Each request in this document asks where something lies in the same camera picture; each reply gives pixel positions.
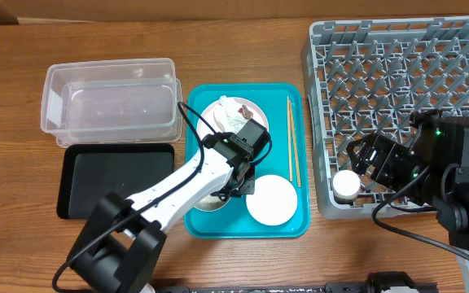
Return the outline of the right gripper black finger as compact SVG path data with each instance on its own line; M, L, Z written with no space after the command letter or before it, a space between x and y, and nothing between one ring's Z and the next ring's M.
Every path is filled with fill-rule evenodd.
M374 163L375 153L367 152L362 154L351 154L350 160L352 170L358 175L364 175L367 169Z
M372 148L378 136L379 135L377 133L370 133L364 138L351 141L346 146L346 151L350 161L352 163L357 163L358 161L364 161L366 158L369 158L372 154Z

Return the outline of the white plastic cup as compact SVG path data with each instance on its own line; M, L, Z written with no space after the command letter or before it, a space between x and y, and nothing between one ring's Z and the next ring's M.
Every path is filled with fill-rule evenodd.
M337 203L350 204L359 194L361 180L352 170L340 170L333 176L331 186Z

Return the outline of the grey bowl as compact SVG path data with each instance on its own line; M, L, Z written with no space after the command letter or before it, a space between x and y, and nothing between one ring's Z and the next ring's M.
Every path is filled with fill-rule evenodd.
M228 195L220 192L214 192L202 198L194 208L202 212L213 212L223 208L230 201Z

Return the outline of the white napkin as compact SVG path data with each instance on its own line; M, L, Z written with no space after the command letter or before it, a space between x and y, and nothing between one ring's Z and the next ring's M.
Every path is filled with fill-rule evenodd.
M213 119L222 132L238 133L247 123L243 104L234 98L221 96L213 109Z

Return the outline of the red snack wrapper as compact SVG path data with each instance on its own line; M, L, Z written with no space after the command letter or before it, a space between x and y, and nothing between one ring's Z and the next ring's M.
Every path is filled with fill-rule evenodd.
M251 120L253 118L253 113L248 109L246 105L242 105L238 109L239 116L244 120Z

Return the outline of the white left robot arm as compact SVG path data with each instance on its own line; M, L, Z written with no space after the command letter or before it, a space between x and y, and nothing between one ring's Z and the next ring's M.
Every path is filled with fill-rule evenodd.
M152 292L149 281L167 233L207 196L254 190L253 160L270 143L249 120L238 133L208 134L199 150L161 182L125 199L111 193L94 207L66 265L95 292Z

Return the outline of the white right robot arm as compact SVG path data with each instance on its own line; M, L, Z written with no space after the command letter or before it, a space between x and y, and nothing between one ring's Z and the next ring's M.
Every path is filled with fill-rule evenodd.
M456 255L469 292L469 116L444 116L441 110L412 112L417 138L403 146L375 132L346 146L352 170L363 175L373 168L372 181L394 191L371 213L385 230L430 244ZM447 243L388 225L379 211L400 197L420 212L436 212L449 234Z

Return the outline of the grey dishwasher rack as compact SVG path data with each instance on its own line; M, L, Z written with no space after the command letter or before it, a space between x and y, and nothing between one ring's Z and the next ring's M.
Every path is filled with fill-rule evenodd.
M409 146L414 111L469 116L469 16L318 21L301 58L318 211L327 219L367 218L390 195L362 176L357 198L336 202L331 179L350 168L350 142L381 133Z

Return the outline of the pink bowl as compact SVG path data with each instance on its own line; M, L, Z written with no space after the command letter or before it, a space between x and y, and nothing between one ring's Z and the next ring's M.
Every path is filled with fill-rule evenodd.
M255 190L246 196L246 206L254 220L262 225L278 226L294 216L298 196L286 178L265 175L255 180Z

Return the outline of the teal plastic tray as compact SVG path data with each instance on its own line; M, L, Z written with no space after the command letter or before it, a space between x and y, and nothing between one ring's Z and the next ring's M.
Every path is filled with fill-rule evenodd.
M184 216L187 230L197 238L296 238L309 227L309 180L303 123L302 97L288 83L237 83L200 85L193 89L187 104L197 112L202 111L221 96L245 98L255 103L266 115L273 143L270 154L256 166L256 177L278 175L289 178L287 147L287 96L292 102L296 126L300 177L302 187L296 181L294 151L292 147L293 185L298 196L294 216L278 226L262 225L249 214L246 199L233 198L221 209L202 212L191 209Z

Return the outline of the wooden chopstick left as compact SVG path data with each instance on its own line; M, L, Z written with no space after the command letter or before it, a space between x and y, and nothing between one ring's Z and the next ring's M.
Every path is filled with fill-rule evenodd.
M287 107L287 147L288 147L288 166L289 166L289 181L293 181L293 170L292 170L292 145L291 145L291 108L290 99L287 96L286 99Z

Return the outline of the wooden chopstick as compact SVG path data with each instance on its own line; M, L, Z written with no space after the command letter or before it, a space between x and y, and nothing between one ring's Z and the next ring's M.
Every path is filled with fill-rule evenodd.
M288 101L288 111L289 111L289 121L290 121L290 129L291 129L291 138L292 138L292 146L294 151L294 159L295 159L295 168L296 168L296 181L298 187L302 187L301 185L301 177L300 177L300 165L299 165L299 156L298 156L298 147L297 147L297 140L296 140L296 126L294 121L294 113L292 109L292 102L287 97Z
M292 170L292 145L291 145L291 108L290 99L287 96L286 99L287 107L287 147L288 147L288 166L289 166L289 181L293 181L293 170Z

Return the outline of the clear plastic bin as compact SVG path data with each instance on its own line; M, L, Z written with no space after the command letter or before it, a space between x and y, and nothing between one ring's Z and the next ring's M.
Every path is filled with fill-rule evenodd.
M46 73L40 125L60 147L176 142L182 136L181 101L169 58L58 63Z

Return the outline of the black tray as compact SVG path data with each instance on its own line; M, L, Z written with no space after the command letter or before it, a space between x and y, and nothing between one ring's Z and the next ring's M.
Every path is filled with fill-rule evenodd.
M122 199L146 190L174 170L167 143L79 144L64 152L56 212L61 219L86 219L102 197Z

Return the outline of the black rail at bottom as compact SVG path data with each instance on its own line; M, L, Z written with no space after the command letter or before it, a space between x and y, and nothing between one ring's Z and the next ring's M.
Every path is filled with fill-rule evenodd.
M438 293L436 283L417 283L406 272L369 273L362 282L327 282L318 286L166 286L155 293Z

